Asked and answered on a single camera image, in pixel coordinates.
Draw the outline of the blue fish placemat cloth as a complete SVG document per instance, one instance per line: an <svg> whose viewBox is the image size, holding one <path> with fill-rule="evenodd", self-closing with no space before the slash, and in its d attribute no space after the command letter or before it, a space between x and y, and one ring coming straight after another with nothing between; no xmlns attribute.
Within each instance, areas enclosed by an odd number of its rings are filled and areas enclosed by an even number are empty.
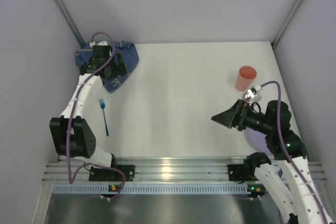
<svg viewBox="0 0 336 224"><path fill-rule="evenodd" d="M122 55L125 67L127 69L127 74L124 76L116 77L113 75L112 79L108 80L106 83L103 83L105 89L113 93L118 88L121 87L122 84L125 83L129 75L135 70L137 64L139 63L139 55L136 50L134 43L126 42L126 41L117 41L110 42L110 46L112 47L113 57L116 53L120 53ZM89 43L87 43L82 49L91 49ZM76 65L79 68L79 50L75 54Z"/></svg>

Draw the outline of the lilac plastic plate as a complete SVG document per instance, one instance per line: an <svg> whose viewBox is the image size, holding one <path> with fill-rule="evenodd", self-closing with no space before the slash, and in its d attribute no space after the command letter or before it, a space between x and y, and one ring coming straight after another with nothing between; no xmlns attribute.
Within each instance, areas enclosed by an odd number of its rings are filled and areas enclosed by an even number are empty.
<svg viewBox="0 0 336 224"><path fill-rule="evenodd" d="M270 154L270 151L267 148L265 134L247 128L244 130L244 135L248 143L258 152L264 152L266 154Z"/></svg>

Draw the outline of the blue plastic fork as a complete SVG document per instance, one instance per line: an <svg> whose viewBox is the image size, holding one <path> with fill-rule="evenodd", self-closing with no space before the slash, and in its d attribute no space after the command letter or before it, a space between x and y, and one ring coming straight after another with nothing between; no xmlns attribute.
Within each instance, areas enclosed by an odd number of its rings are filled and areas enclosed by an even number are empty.
<svg viewBox="0 0 336 224"><path fill-rule="evenodd" d="M103 119L104 119L104 126L105 126L106 136L109 136L109 130L108 130L107 119L106 119L106 114L105 114L105 108L106 108L106 105L105 105L105 102L104 102L104 99L103 99L103 98L100 98L100 99L99 99L99 104L100 104L100 107L101 107L101 109L102 109L102 114L103 114Z"/></svg>

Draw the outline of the salmon pink plastic cup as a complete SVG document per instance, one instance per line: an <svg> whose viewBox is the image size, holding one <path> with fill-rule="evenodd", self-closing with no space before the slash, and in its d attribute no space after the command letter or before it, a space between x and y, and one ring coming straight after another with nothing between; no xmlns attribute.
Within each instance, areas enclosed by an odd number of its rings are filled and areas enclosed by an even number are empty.
<svg viewBox="0 0 336 224"><path fill-rule="evenodd" d="M257 77L257 71L251 66L242 66L237 75L235 88L238 91L245 91Z"/></svg>

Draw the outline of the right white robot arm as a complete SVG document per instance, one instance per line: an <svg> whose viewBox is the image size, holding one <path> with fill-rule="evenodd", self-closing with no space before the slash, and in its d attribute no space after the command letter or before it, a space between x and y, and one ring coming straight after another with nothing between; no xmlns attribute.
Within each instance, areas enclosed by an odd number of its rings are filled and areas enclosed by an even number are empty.
<svg viewBox="0 0 336 224"><path fill-rule="evenodd" d="M265 135L267 148L280 170L275 170L264 152L248 155L244 166L265 187L284 223L333 223L312 180L303 142L290 128L291 112L286 103L272 100L261 113L238 99L211 119L229 129L251 129Z"/></svg>

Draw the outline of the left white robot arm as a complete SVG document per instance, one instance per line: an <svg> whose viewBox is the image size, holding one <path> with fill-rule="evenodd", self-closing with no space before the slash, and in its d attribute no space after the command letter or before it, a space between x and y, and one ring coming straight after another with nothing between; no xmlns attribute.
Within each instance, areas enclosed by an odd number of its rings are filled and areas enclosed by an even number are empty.
<svg viewBox="0 0 336 224"><path fill-rule="evenodd" d="M67 158L84 158L103 167L117 166L115 156L97 145L97 138L86 119L99 89L112 78L127 73L122 55L113 43L91 41L76 54L80 68L75 92L60 117L49 123L55 150Z"/></svg>

